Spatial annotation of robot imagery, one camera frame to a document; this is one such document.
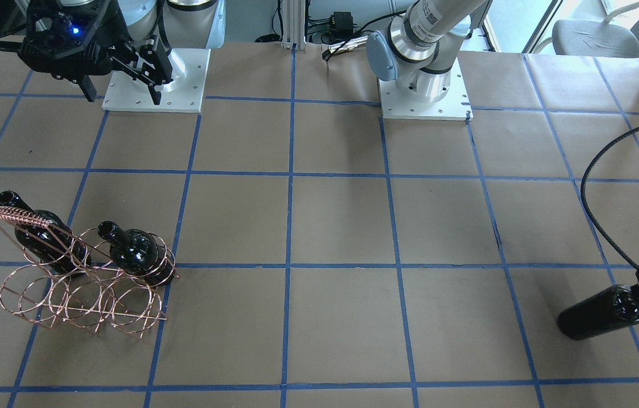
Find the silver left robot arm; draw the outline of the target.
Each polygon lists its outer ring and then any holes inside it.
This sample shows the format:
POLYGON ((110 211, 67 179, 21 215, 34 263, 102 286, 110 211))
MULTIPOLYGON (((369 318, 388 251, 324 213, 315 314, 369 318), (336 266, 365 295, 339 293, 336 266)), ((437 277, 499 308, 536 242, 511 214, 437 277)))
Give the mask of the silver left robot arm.
MULTIPOLYGON (((382 31, 369 34, 366 48, 369 65, 380 84, 395 88, 403 101, 431 109, 448 96, 448 77, 456 63, 462 41, 470 32, 470 15, 479 1, 417 1, 405 11, 389 16, 382 31)), ((591 211, 586 184, 594 166, 615 145, 639 132, 639 126, 613 139, 592 159, 580 182, 580 200, 586 216, 602 238, 636 271, 636 263, 607 234, 591 211)))

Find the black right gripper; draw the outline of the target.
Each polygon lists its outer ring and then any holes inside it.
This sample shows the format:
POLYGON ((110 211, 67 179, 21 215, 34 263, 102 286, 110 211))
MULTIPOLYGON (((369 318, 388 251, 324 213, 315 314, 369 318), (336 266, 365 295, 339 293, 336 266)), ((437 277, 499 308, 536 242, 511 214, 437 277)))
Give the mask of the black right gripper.
POLYGON ((161 103, 158 86, 172 82, 172 64, 158 35, 138 49, 128 44, 130 34, 117 1, 31 1, 27 6, 26 37, 18 57, 29 68, 70 80, 89 103, 98 92, 86 75, 122 71, 147 86, 153 104, 161 103))

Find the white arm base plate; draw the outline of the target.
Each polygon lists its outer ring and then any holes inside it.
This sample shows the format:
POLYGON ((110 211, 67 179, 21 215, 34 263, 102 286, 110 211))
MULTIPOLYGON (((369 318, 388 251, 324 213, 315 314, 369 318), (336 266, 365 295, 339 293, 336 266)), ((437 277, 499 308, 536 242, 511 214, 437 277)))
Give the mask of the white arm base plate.
POLYGON ((419 70, 394 81, 377 80, 382 116, 397 120, 471 121, 474 118, 458 59, 438 75, 419 70))
POLYGON ((172 81, 156 88, 161 95, 159 104, 153 103, 146 84, 113 72, 102 108, 112 112, 200 113, 210 54, 210 49, 173 48, 168 55, 172 81))

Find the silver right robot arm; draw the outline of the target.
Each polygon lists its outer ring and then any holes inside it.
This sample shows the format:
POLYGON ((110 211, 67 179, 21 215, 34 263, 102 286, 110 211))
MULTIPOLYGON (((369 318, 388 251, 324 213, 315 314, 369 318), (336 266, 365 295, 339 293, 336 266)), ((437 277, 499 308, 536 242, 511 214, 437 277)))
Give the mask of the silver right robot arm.
POLYGON ((110 77, 111 112, 200 113, 210 52, 225 41, 224 1, 31 1, 22 62, 78 86, 110 77))

